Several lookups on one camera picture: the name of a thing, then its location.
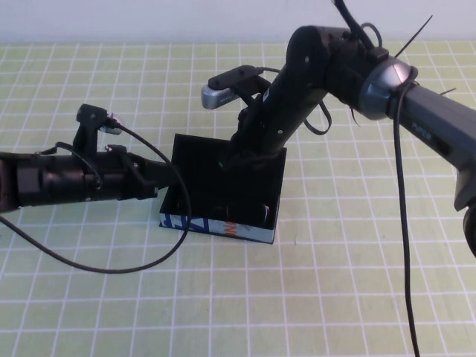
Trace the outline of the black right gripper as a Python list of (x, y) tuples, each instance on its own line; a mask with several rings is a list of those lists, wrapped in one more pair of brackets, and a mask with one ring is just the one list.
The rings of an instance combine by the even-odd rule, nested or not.
[(219, 157), (222, 170), (242, 168), (275, 158), (295, 132), (285, 115), (267, 107), (261, 94), (238, 115), (237, 131)]

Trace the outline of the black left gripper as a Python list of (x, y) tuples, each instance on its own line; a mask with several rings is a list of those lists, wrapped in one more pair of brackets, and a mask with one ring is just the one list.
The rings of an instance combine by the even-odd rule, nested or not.
[(106, 145), (104, 149), (98, 153), (99, 173), (103, 175), (100, 192), (110, 199), (149, 199), (173, 184), (173, 165), (128, 152), (122, 145)]

